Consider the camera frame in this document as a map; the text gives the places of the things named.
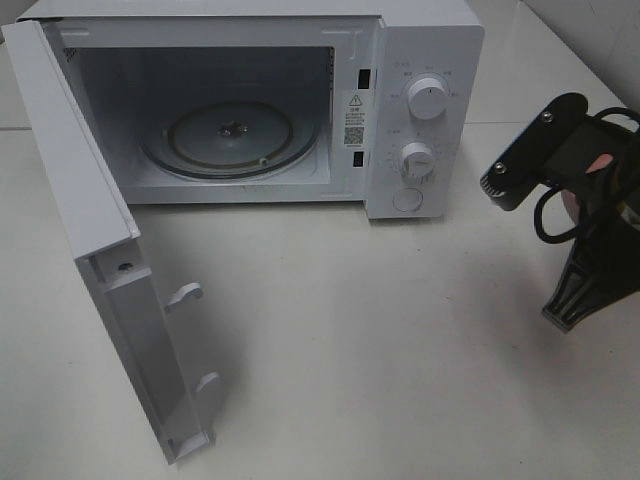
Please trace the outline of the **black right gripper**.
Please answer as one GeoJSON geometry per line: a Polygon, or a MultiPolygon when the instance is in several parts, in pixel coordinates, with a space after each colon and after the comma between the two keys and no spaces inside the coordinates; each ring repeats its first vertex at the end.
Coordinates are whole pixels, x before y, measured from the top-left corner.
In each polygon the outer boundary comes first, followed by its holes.
{"type": "Polygon", "coordinates": [[[639,291],[639,129],[586,117],[542,172],[547,203],[574,193],[580,219],[542,241],[575,241],[542,315],[567,333],[589,315],[639,291]]]}

